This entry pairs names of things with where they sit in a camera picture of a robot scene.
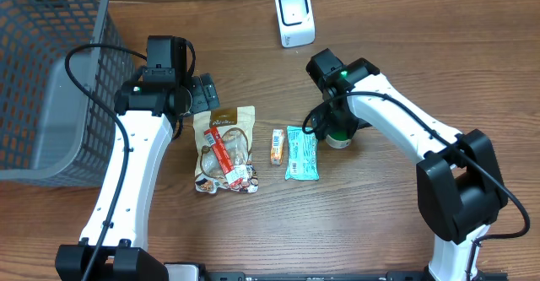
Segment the plastic bin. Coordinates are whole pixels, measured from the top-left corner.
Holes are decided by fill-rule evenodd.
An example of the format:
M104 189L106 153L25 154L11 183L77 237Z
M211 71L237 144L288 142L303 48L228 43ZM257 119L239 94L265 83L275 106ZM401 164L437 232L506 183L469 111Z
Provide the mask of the plastic bin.
M109 0L0 0L0 180L100 186L114 122L69 80L64 57L88 42L122 45ZM71 61L109 107L135 71L124 52L95 48Z

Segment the food package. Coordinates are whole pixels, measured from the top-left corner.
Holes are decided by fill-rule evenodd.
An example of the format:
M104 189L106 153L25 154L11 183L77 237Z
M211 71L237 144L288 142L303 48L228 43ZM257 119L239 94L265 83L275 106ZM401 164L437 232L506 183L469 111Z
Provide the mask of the food package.
M218 188L257 191L259 180L251 162L254 124L253 106L205 111L194 116L198 192L216 193Z
M319 180L315 134L305 134L301 127L288 126L287 137L289 138L289 164L285 180Z
M284 159L285 131L274 129L272 133L272 150L270 151L270 162L272 165L281 165Z

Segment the blue packet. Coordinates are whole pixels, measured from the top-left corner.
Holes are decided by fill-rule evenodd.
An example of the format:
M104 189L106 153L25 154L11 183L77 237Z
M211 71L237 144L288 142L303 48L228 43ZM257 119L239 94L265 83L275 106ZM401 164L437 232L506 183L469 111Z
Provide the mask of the blue packet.
M317 172L317 138L315 134L305 134L301 127L287 127L289 139L289 163L285 180L319 180Z

